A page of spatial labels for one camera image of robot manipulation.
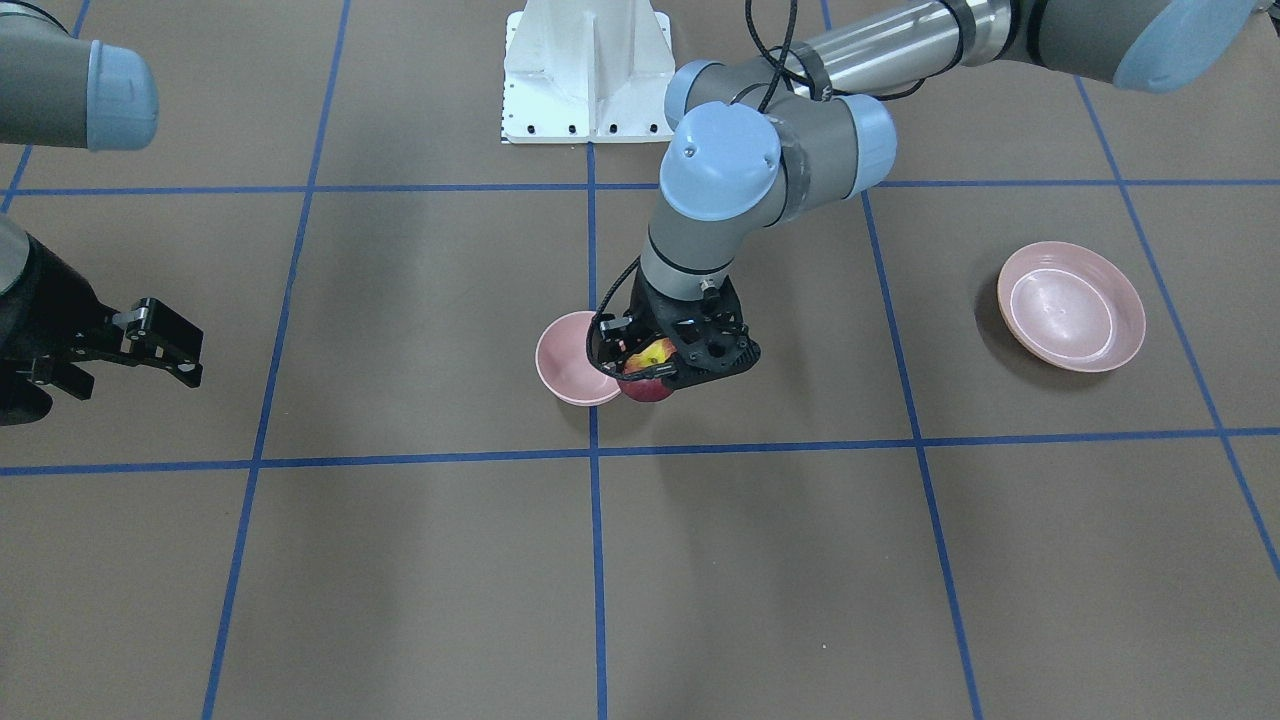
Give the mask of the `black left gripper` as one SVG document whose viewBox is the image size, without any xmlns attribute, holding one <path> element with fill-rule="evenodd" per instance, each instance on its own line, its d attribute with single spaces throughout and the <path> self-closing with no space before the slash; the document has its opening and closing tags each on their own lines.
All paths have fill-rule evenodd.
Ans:
<svg viewBox="0 0 1280 720">
<path fill-rule="evenodd" d="M 667 363 L 623 364 L 653 340 L 669 338 L 676 355 Z M 745 373 L 762 356 L 749 334 L 731 279 L 692 300 L 668 297 L 640 272 L 628 313 L 591 313 L 590 363 L 622 380 L 622 391 L 676 391 Z"/>
</svg>

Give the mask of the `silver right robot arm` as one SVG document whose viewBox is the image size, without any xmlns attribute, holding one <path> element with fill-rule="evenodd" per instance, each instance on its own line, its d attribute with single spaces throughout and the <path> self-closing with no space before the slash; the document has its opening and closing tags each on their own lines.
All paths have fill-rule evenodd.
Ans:
<svg viewBox="0 0 1280 720">
<path fill-rule="evenodd" d="M 136 51 L 70 35 L 52 14 L 5 1 L 1 140 L 90 151 L 132 151 L 157 129 L 157 88 Z M 84 363 L 151 366 L 189 388 L 204 375 L 204 332 L 154 297 L 127 310 L 14 220 L 1 220 L 1 421 L 38 421 L 50 388 L 87 400 Z"/>
</svg>

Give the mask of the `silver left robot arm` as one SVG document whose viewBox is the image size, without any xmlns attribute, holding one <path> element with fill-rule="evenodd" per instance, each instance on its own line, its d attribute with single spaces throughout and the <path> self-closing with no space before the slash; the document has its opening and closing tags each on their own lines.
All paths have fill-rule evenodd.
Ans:
<svg viewBox="0 0 1280 720">
<path fill-rule="evenodd" d="M 888 104 L 959 67 L 1010 60 L 1169 94 L 1211 68 L 1256 1 L 909 1 L 739 64 L 692 61 L 664 96 L 673 126 L 628 305 L 599 304 L 575 357 L 593 379 L 664 398 L 751 369 L 730 277 L 745 238 L 886 179 Z"/>
</svg>

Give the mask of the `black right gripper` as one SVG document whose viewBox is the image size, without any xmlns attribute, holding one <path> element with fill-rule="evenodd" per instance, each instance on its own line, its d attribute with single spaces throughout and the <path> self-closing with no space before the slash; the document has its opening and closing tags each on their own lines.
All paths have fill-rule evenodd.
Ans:
<svg viewBox="0 0 1280 720">
<path fill-rule="evenodd" d="M 86 278 L 33 236 L 22 236 L 26 259 L 3 291 L 1 424 L 35 423 L 52 397 L 41 380 L 78 400 L 92 397 L 95 378 L 76 366 L 76 350 L 95 337 L 100 360 L 168 372 L 188 388 L 204 378 L 204 332 L 155 297 L 128 310 L 102 304 Z"/>
</svg>

